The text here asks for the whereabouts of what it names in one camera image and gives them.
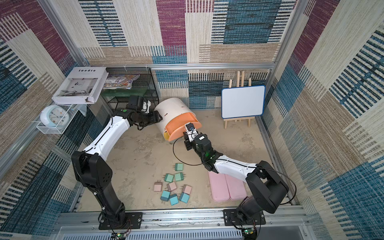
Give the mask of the white round drawer cabinet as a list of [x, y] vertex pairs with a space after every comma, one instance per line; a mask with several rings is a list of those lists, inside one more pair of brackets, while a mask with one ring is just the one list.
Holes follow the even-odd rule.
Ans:
[[182, 100], [179, 98], [170, 98], [162, 101], [155, 107], [155, 111], [163, 117], [163, 120], [157, 123], [157, 127], [160, 132], [164, 135], [166, 125], [175, 117], [192, 112]]

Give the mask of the green plug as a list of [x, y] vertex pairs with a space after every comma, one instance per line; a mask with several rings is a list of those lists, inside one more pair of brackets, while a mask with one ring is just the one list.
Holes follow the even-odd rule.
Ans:
[[180, 172], [180, 173], [176, 173], [174, 175], [174, 180], [175, 182], [180, 182], [180, 181], [183, 181], [185, 179], [185, 175], [184, 173]]
[[167, 183], [172, 183], [174, 181], [175, 176], [172, 174], [166, 174], [164, 177], [164, 181]]
[[177, 171], [177, 172], [181, 172], [181, 171], [183, 171], [183, 169], [184, 169], [184, 164], [182, 164], [182, 163], [176, 163], [176, 164], [174, 165], [174, 169], [175, 169], [175, 171]]

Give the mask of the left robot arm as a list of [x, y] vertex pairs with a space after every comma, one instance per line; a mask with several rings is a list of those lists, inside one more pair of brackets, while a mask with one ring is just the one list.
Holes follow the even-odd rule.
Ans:
[[131, 126], [142, 130], [162, 119], [158, 111], [117, 109], [97, 138], [83, 151], [76, 151], [71, 156], [77, 181], [94, 194], [106, 222], [113, 228], [124, 227], [127, 217], [125, 206], [112, 186], [113, 171], [106, 163], [107, 157]]

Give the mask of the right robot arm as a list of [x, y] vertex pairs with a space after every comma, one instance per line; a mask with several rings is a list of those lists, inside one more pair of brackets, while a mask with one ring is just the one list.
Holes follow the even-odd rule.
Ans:
[[248, 185], [252, 195], [236, 208], [235, 221], [239, 221], [240, 225], [251, 225], [263, 211], [270, 214], [276, 212], [289, 192], [289, 187], [268, 162], [245, 163], [217, 152], [208, 136], [198, 133], [192, 123], [185, 125], [183, 135], [186, 149], [193, 149], [209, 172], [225, 174]]

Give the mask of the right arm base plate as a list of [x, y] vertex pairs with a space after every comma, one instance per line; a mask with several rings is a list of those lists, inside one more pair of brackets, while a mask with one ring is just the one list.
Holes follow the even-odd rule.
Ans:
[[266, 219], [263, 211], [255, 213], [251, 217], [247, 217], [243, 212], [237, 209], [224, 209], [223, 210], [225, 226], [241, 227], [245, 225], [265, 225]]

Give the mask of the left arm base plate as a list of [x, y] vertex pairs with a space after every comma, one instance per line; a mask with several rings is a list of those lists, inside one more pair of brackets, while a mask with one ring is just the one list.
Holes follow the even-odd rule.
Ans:
[[142, 212], [123, 212], [118, 216], [109, 216], [101, 212], [98, 218], [99, 230], [136, 230], [140, 229], [143, 218]]

